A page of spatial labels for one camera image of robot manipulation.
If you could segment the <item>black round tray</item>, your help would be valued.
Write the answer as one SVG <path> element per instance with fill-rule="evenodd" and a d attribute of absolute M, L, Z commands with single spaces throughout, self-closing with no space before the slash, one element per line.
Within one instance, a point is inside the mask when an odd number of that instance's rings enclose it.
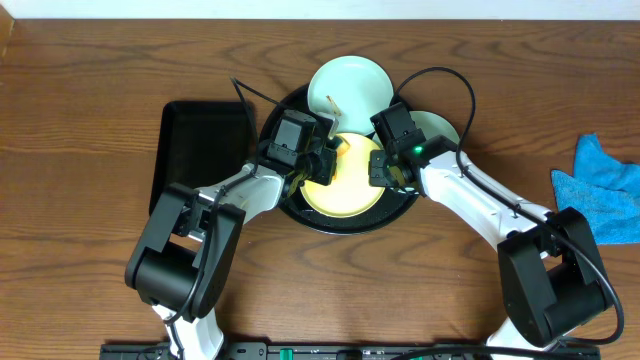
<path fill-rule="evenodd" d="M 298 110 L 309 110 L 308 86 L 307 83 L 292 91 L 281 100 L 281 103 Z M 261 130 L 260 141 L 269 140 L 283 112 L 284 109 L 281 107 L 272 110 Z M 279 209 L 294 221 L 314 230 L 328 234 L 352 235 L 375 231 L 389 225 L 405 214 L 416 202 L 418 196 L 384 189 L 380 199 L 368 210 L 352 217 L 336 218 L 323 215 L 313 209 L 304 199 L 301 190 L 297 190 L 279 205 Z"/>

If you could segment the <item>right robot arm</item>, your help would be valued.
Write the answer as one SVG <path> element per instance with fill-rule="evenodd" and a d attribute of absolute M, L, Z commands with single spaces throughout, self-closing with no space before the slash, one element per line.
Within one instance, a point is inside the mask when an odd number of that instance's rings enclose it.
<path fill-rule="evenodd" d="M 559 342 L 604 345 L 624 328 L 586 217 L 528 202 L 481 171 L 443 135 L 405 135 L 369 156 L 377 187 L 410 188 L 459 216 L 497 252 L 507 318 L 487 344 L 542 352 Z"/>

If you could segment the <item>light blue plate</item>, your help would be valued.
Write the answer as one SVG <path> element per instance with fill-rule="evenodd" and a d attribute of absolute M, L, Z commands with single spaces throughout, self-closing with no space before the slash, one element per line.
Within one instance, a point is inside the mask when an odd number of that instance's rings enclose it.
<path fill-rule="evenodd" d="M 460 142 L 460 136 L 456 132 L 455 128 L 443 117 L 426 111 L 409 110 L 409 112 L 417 128 L 423 131 L 426 141 L 437 136 L 444 136 L 454 144 L 458 144 Z M 376 135 L 376 132 L 373 140 L 382 145 Z"/>
<path fill-rule="evenodd" d="M 338 120 L 338 133 L 370 135 L 373 115 L 386 109 L 394 89 L 385 70 L 360 56 L 342 56 L 322 65 L 307 90 L 308 108 Z"/>

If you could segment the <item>light blue plate top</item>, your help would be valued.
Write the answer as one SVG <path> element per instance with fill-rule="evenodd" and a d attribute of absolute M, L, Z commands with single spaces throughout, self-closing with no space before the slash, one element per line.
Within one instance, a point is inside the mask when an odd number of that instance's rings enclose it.
<path fill-rule="evenodd" d="M 322 65 L 307 90 L 308 108 L 338 120 L 338 133 L 370 135 L 373 115 L 386 109 L 394 89 L 385 70 L 360 56 L 342 56 Z"/>

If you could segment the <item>blue cloth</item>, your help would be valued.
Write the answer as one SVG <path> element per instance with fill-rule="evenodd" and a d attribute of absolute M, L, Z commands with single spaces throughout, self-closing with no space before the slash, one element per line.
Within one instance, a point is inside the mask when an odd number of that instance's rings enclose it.
<path fill-rule="evenodd" d="M 639 242 L 639 165 L 606 154 L 595 134 L 579 138 L 573 173 L 553 170 L 551 182 L 557 208 L 582 213 L 598 245 Z"/>

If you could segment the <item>yellow plate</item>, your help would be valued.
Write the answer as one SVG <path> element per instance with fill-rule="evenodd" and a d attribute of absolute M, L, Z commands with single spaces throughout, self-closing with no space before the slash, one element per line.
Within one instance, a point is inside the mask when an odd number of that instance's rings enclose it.
<path fill-rule="evenodd" d="M 306 181 L 301 193 L 306 202 L 319 213 L 348 218 L 364 213 L 382 196 L 383 187 L 369 184 L 370 154 L 381 147 L 368 137 L 341 133 L 336 170 L 327 186 Z"/>

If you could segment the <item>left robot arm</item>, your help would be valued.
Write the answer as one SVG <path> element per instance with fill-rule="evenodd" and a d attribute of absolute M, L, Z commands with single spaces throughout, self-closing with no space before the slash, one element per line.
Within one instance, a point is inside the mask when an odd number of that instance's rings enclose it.
<path fill-rule="evenodd" d="M 300 149 L 264 141 L 235 175 L 208 187 L 168 186 L 126 265 L 125 283 L 161 317 L 172 359 L 215 359 L 224 343 L 214 306 L 242 227 L 304 181 L 330 183 L 346 140 Z"/>

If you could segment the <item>black rectangular tray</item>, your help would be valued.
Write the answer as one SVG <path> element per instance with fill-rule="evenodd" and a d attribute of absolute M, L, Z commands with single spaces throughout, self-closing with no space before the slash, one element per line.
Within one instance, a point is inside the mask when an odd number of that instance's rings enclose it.
<path fill-rule="evenodd" d="M 254 144 L 254 125 L 239 101 L 179 100 L 162 111 L 149 209 L 179 183 L 206 187 L 238 173 Z"/>

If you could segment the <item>green yellow sponge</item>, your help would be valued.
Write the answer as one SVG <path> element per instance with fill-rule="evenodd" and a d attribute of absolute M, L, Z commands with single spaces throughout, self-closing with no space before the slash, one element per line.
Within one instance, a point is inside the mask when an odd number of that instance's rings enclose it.
<path fill-rule="evenodd" d="M 326 146 L 334 150 L 337 157 L 343 156 L 351 147 L 350 143 L 339 135 L 328 140 Z"/>

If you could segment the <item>light blue plate right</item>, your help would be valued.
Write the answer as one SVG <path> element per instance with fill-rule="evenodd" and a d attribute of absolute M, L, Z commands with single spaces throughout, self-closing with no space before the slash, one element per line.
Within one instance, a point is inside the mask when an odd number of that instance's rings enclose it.
<path fill-rule="evenodd" d="M 417 128 L 423 131 L 426 141 L 437 136 L 444 136 L 454 144 L 458 144 L 460 142 L 460 136 L 456 132 L 455 128 L 443 117 L 426 111 L 409 110 L 409 112 Z M 376 132 L 373 140 L 382 145 L 376 135 Z"/>

